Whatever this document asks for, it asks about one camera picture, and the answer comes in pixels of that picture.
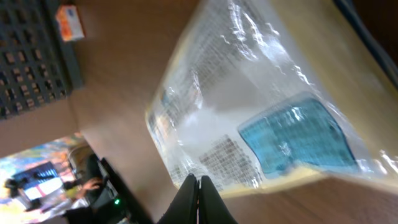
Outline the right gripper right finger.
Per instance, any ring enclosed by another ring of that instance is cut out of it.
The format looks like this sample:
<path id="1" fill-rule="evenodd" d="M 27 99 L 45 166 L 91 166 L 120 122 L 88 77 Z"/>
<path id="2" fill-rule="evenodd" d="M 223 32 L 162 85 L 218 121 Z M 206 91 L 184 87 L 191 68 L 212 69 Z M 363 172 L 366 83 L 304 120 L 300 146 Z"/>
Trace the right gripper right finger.
<path id="1" fill-rule="evenodd" d="M 198 211 L 200 224 L 238 224 L 206 175 L 201 177 Z"/>

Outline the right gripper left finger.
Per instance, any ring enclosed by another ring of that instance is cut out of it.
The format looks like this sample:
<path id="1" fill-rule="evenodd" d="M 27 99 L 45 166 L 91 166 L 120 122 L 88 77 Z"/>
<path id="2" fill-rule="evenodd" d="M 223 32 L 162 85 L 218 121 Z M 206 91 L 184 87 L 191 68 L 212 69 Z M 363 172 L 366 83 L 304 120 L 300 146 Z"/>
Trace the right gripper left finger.
<path id="1" fill-rule="evenodd" d="M 199 182 L 188 174 L 158 224 L 196 224 Z"/>

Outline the yellow snack bag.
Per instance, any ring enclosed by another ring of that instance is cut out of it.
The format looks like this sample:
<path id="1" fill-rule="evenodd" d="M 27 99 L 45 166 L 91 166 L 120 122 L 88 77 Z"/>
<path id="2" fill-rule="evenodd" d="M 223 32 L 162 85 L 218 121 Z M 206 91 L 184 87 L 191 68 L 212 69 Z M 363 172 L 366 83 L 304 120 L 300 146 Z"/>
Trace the yellow snack bag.
<path id="1" fill-rule="evenodd" d="M 397 192 L 397 65 L 353 1 L 202 1 L 146 125 L 221 195 L 337 177 Z"/>

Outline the orange tissue pack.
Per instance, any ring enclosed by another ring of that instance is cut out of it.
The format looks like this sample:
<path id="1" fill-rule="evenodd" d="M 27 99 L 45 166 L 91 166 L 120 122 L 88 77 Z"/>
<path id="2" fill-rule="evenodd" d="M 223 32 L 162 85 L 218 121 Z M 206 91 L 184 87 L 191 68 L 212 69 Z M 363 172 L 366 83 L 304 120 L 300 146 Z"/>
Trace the orange tissue pack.
<path id="1" fill-rule="evenodd" d="M 64 42 L 83 39 L 85 33 L 75 5 L 61 5 L 55 15 L 60 36 Z"/>

